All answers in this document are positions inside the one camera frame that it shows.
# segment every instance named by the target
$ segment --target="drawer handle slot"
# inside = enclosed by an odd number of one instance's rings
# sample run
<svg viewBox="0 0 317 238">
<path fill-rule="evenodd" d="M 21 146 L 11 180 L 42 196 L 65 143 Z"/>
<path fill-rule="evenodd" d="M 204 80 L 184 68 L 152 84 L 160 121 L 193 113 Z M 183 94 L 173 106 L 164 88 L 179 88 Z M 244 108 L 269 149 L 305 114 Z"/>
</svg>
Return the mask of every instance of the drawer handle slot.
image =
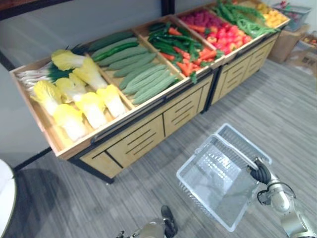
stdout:
<svg viewBox="0 0 317 238">
<path fill-rule="evenodd" d="M 177 125 L 177 124 L 179 124 L 182 120 L 184 120 L 186 117 L 188 117 L 189 116 L 189 114 L 186 114 L 186 116 L 184 116 L 181 120 L 179 120 L 177 123 L 175 123 L 174 125 Z"/>
<path fill-rule="evenodd" d="M 234 71 L 233 73 L 232 73 L 232 75 L 234 75 L 236 72 L 238 72 L 239 70 L 241 70 L 241 69 L 243 69 L 243 67 L 244 66 L 241 66 L 240 68 L 238 68 L 236 71 Z"/>
<path fill-rule="evenodd" d="M 139 145 L 141 145 L 143 142 L 145 142 L 147 139 L 150 139 L 152 136 L 154 136 L 156 134 L 156 132 L 154 132 L 153 134 L 151 134 L 150 136 L 148 136 L 147 138 L 145 138 L 144 140 L 142 140 L 139 144 L 137 144 L 136 146 L 134 146 L 131 150 L 125 152 L 125 154 L 129 154 L 132 150 L 134 150 L 136 147 L 138 147 Z"/>
<path fill-rule="evenodd" d="M 139 149 L 137 152 L 135 152 L 133 155 L 136 155 L 137 153 L 139 153 L 141 150 L 143 150 L 145 147 L 147 147 L 148 145 L 150 145 L 151 143 L 153 143 L 154 140 L 151 140 L 148 144 L 146 144 L 145 146 L 143 146 L 141 149 Z"/>
<path fill-rule="evenodd" d="M 234 81 L 234 79 L 237 79 L 237 77 L 240 76 L 241 74 L 242 74 L 242 72 L 238 73 L 235 77 L 232 77 L 232 79 L 230 79 L 230 80 L 227 82 L 227 85 L 229 84 L 229 85 L 227 86 L 227 88 L 230 87 L 230 86 L 232 86 L 233 84 L 235 84 L 235 83 L 237 82 L 237 80 Z"/>
<path fill-rule="evenodd" d="M 173 121 L 175 121 L 176 119 L 178 119 L 180 116 L 184 115 L 185 113 L 187 113 L 189 110 L 191 110 L 194 107 L 194 105 L 192 105 L 191 107 L 189 107 L 187 110 L 183 111 L 183 113 L 181 113 L 180 115 L 178 115 L 177 117 L 175 117 Z"/>
<path fill-rule="evenodd" d="M 260 57 L 263 54 L 264 54 L 264 52 L 262 51 L 261 54 L 258 54 L 255 58 L 258 58 L 258 57 Z"/>
<path fill-rule="evenodd" d="M 253 70 L 254 70 L 255 68 L 257 68 L 257 66 L 254 66 L 253 68 L 251 68 L 251 69 L 249 70 L 249 73 L 253 72 Z"/>
<path fill-rule="evenodd" d="M 151 129 L 148 129 L 146 132 L 144 132 L 143 134 L 139 135 L 137 138 L 135 138 L 134 140 L 130 141 L 127 145 L 130 145 L 131 143 L 133 143 L 134 141 L 136 141 L 137 139 L 139 139 L 140 137 L 142 137 L 143 135 L 145 135 L 146 133 L 148 133 Z"/>
<path fill-rule="evenodd" d="M 188 104 L 192 103 L 192 101 L 189 101 L 188 103 L 186 103 L 185 105 L 183 105 L 181 108 L 177 109 L 175 111 L 175 113 L 177 113 L 178 111 L 180 111 L 181 109 L 183 109 L 184 107 L 186 107 Z"/>
<path fill-rule="evenodd" d="M 252 65 L 250 65 L 250 67 L 254 66 L 255 64 L 259 63 L 262 59 L 258 59 L 257 61 L 255 61 L 254 63 L 252 63 Z"/>
<path fill-rule="evenodd" d="M 231 88 L 231 87 L 232 87 L 233 85 L 235 85 L 237 82 L 238 82 L 238 80 L 232 82 L 230 85 L 227 86 L 227 89 L 228 89 L 228 88 Z"/>
</svg>

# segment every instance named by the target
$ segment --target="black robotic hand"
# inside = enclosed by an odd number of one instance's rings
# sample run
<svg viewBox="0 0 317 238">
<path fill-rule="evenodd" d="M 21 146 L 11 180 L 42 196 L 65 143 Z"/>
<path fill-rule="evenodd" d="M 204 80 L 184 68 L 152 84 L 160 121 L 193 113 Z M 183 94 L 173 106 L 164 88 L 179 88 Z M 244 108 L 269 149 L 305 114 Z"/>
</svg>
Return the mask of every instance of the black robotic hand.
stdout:
<svg viewBox="0 0 317 238">
<path fill-rule="evenodd" d="M 266 165 L 261 161 L 261 159 L 256 158 L 254 163 L 259 167 L 259 170 L 254 170 L 252 167 L 248 166 L 251 170 L 251 176 L 264 184 L 268 184 L 271 181 L 271 173 L 266 167 Z"/>
</svg>

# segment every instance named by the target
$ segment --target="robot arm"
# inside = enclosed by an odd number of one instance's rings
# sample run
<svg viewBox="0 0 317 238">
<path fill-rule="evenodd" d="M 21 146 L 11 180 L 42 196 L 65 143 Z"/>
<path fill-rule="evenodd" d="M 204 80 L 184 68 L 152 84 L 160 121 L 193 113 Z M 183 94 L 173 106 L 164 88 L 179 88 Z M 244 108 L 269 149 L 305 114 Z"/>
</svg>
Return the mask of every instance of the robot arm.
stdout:
<svg viewBox="0 0 317 238">
<path fill-rule="evenodd" d="M 256 158 L 258 170 L 251 167 L 251 176 L 267 185 L 267 189 L 258 193 L 261 205 L 270 205 L 281 219 L 281 225 L 290 238 L 317 238 L 317 231 L 304 214 L 304 209 L 296 199 L 290 186 L 281 182 L 278 177 Z"/>
</svg>

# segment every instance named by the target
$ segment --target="cabinet drawer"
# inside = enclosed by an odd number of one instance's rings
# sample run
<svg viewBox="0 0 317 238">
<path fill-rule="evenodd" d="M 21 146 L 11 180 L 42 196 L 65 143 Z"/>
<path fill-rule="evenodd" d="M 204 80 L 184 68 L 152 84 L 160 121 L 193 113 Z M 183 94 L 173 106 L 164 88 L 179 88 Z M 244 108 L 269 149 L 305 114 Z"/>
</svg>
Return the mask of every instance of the cabinet drawer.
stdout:
<svg viewBox="0 0 317 238">
<path fill-rule="evenodd" d="M 80 159 L 109 178 L 113 178 L 122 171 L 122 168 L 104 151 L 94 156 L 86 154 Z"/>
<path fill-rule="evenodd" d="M 201 93 L 200 88 L 163 113 L 166 136 L 171 135 L 197 114 Z"/>
<path fill-rule="evenodd" d="M 251 57 L 251 61 L 249 63 L 249 66 L 245 72 L 245 75 L 241 82 L 249 78 L 252 74 L 257 72 L 263 65 L 263 62 L 266 59 L 267 51 L 270 47 L 270 44 L 265 45 L 261 49 L 257 50 Z"/>
<path fill-rule="evenodd" d="M 162 115 L 132 132 L 109 149 L 123 167 L 127 167 L 164 139 Z"/>
<path fill-rule="evenodd" d="M 240 84 L 248 68 L 250 60 L 251 56 L 245 58 L 228 70 L 225 82 L 220 93 L 220 97 L 223 97 Z"/>
</svg>

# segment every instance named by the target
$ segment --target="white wall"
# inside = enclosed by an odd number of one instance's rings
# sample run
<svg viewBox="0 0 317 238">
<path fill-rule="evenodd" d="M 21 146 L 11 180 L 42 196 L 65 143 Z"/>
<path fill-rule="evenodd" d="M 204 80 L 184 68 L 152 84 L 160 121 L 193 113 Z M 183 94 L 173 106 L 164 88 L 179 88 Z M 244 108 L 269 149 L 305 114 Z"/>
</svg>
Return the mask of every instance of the white wall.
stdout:
<svg viewBox="0 0 317 238">
<path fill-rule="evenodd" d="M 12 167 L 48 147 L 16 90 L 9 72 L 0 64 L 0 159 Z"/>
<path fill-rule="evenodd" d="M 159 0 L 68 1 L 0 21 L 0 50 L 23 65 L 159 16 Z"/>
</svg>

